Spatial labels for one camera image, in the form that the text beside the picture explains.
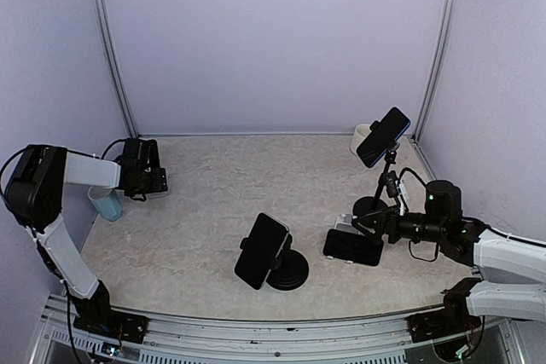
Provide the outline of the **black phone clear case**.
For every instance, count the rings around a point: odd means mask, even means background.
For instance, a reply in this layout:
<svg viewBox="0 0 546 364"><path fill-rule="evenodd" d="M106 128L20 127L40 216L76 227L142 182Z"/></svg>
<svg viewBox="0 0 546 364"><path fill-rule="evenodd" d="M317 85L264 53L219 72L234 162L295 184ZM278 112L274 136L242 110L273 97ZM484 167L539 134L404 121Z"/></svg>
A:
<svg viewBox="0 0 546 364"><path fill-rule="evenodd" d="M167 195L168 184L165 168L152 169L149 172L149 185L146 190L147 198L159 198Z"/></svg>

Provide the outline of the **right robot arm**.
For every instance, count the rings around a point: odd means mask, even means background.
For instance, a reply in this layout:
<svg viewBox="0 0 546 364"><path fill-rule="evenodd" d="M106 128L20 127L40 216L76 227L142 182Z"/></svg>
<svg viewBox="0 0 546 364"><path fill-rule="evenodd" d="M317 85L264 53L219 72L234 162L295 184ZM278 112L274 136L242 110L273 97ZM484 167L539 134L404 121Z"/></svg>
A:
<svg viewBox="0 0 546 364"><path fill-rule="evenodd" d="M462 191L452 182L425 185L424 212L410 212L394 183L386 185L395 200L388 206L363 197L353 206L351 225L372 243L430 242L452 261L496 269L525 278L525 284L499 284L479 278L460 281L444 296L436 315L442 332L456 332L469 316L500 316L524 321L545 320L545 244L495 230L462 214Z"/></svg>

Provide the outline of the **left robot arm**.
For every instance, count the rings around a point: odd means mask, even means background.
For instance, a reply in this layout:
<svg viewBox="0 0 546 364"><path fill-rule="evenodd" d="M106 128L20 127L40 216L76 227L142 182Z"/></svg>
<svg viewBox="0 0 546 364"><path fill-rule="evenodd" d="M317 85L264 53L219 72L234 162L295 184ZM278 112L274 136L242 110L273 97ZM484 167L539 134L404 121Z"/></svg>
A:
<svg viewBox="0 0 546 364"><path fill-rule="evenodd" d="M115 160L97 158L66 147L30 144L13 154L16 165L1 190L1 199L35 241L49 270L67 285L78 315L103 334L119 326L105 285L89 270L62 216L67 184L120 190L133 200L167 191L166 169L157 141L126 138Z"/></svg>

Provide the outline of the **white phone stand right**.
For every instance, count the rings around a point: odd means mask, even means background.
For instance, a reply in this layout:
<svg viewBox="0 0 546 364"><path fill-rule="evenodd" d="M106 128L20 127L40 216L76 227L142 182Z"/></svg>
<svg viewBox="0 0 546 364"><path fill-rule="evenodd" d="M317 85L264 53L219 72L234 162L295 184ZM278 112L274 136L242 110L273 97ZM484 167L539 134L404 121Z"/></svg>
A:
<svg viewBox="0 0 546 364"><path fill-rule="evenodd" d="M351 225L351 216L338 215L323 246L326 257L361 264L365 237Z"/></svg>

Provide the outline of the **black phone lying landscape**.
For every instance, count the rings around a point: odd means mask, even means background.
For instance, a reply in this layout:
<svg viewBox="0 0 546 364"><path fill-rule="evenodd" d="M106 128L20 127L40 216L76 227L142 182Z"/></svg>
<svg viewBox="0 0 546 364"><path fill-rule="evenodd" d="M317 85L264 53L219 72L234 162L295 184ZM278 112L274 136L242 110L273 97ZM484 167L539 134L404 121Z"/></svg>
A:
<svg viewBox="0 0 546 364"><path fill-rule="evenodd" d="M375 267L380 263L384 243L373 243L361 234L330 229L322 249L325 257Z"/></svg>

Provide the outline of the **black phone on round stand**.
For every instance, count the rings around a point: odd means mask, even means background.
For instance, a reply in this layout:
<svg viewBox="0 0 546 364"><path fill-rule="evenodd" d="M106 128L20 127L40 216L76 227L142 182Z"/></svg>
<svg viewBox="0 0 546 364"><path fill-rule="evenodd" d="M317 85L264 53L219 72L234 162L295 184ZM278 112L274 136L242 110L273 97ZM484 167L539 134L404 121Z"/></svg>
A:
<svg viewBox="0 0 546 364"><path fill-rule="evenodd" d="M273 217L259 213L241 248L235 275L259 290L288 238L288 228Z"/></svg>

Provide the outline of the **black phone blue edge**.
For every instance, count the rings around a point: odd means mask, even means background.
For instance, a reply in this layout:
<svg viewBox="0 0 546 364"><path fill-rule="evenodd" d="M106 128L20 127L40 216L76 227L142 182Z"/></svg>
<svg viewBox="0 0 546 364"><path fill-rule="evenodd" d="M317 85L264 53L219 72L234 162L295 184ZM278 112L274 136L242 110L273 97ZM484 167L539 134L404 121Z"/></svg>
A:
<svg viewBox="0 0 546 364"><path fill-rule="evenodd" d="M381 121L372 123L370 133L357 147L357 156L367 168L373 168L410 124L410 119L399 108L391 108Z"/></svg>

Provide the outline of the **light blue cup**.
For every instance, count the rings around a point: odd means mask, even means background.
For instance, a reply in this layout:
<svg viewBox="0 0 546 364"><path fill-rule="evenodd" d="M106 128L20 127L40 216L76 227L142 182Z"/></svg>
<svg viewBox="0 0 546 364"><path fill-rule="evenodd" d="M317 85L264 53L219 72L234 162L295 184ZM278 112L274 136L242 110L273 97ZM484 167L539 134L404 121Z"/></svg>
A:
<svg viewBox="0 0 546 364"><path fill-rule="evenodd" d="M115 222L122 217L122 205L113 188L90 187L88 198L103 219Z"/></svg>

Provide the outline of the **white cup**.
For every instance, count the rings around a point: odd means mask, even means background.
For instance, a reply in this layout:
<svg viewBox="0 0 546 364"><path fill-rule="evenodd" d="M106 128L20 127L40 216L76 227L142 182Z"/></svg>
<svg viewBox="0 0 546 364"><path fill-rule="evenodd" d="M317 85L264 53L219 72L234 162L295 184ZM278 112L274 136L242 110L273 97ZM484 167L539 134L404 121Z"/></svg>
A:
<svg viewBox="0 0 546 364"><path fill-rule="evenodd" d="M357 155L357 148L370 134L370 124L359 124L355 127L350 143L350 150L354 155Z"/></svg>

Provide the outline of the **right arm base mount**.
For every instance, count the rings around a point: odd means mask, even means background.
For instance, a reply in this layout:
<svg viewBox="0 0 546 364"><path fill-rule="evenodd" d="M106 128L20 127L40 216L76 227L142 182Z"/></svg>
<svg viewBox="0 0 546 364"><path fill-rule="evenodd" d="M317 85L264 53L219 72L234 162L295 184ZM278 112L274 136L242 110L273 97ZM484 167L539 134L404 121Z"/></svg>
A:
<svg viewBox="0 0 546 364"><path fill-rule="evenodd" d="M441 309L410 315L406 321L412 342L433 340L480 328L482 319L470 315L466 305L466 297L480 282L478 278L465 278L444 293Z"/></svg>

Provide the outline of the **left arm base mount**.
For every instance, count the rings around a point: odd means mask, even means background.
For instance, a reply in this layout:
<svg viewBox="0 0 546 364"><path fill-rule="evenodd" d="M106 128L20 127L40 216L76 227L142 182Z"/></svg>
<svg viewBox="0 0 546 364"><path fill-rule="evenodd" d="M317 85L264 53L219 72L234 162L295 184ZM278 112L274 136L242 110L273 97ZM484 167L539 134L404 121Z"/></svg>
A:
<svg viewBox="0 0 546 364"><path fill-rule="evenodd" d="M106 321L80 315L74 319L73 324L77 329L95 335L142 344L148 322L149 319L146 316L114 310Z"/></svg>

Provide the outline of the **front aluminium rail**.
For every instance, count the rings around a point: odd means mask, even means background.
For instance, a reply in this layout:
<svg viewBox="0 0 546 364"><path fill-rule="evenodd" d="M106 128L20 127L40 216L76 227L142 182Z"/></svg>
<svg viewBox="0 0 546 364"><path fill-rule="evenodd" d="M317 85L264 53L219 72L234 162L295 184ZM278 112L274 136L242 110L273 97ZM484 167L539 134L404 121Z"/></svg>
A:
<svg viewBox="0 0 546 364"><path fill-rule="evenodd" d="M313 321L232 321L146 313L141 343L67 328L63 296L51 295L30 363L524 363L507 319L415 342L410 312Z"/></svg>

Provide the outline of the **left aluminium frame post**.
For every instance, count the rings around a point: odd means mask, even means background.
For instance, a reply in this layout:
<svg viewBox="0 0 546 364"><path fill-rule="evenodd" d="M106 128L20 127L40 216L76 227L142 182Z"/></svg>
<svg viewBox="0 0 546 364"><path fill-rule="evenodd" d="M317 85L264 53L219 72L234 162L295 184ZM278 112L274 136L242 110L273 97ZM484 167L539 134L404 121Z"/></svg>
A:
<svg viewBox="0 0 546 364"><path fill-rule="evenodd" d="M136 120L134 119L131 104L125 91L125 86L114 47L113 35L109 25L106 0L93 0L93 4L98 20L98 27L107 63L107 69L112 80L113 91L119 106L122 122L128 136L138 137L139 133L137 130Z"/></svg>

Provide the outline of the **aluminium frame post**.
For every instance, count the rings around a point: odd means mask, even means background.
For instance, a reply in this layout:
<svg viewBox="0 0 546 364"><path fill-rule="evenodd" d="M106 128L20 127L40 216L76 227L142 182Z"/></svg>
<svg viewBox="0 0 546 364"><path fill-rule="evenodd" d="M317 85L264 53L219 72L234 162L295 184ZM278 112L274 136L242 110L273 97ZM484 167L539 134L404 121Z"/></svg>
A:
<svg viewBox="0 0 546 364"><path fill-rule="evenodd" d="M131 104L125 91L125 86L114 47L113 35L109 25L106 0L93 0L93 4L98 20L98 27L107 63L107 69L112 80L113 91L119 106L122 122L128 136L138 137L139 133L137 130L136 120L134 119Z"/></svg>
<svg viewBox="0 0 546 364"><path fill-rule="evenodd" d="M427 78L427 86L422 100L416 126L413 133L413 141L419 145L424 136L427 121L433 107L433 100L438 88L440 74L444 64L444 56L448 48L450 29L453 14L456 8L456 0L444 0L440 19L439 34L433 54L433 61Z"/></svg>

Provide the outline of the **right aluminium frame post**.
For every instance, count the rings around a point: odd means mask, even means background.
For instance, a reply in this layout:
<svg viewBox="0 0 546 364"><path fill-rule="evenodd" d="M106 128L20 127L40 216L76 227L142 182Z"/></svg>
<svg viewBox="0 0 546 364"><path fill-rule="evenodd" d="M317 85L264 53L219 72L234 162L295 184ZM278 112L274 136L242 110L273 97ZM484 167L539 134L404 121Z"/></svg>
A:
<svg viewBox="0 0 546 364"><path fill-rule="evenodd" d="M456 0L444 0L440 19L439 34L433 54L433 61L427 78L427 86L422 100L416 126L413 133L413 141L419 145L424 136L427 121L433 107L433 100L438 88L440 74L444 64L444 56L448 48L450 29L453 14L456 8Z"/></svg>

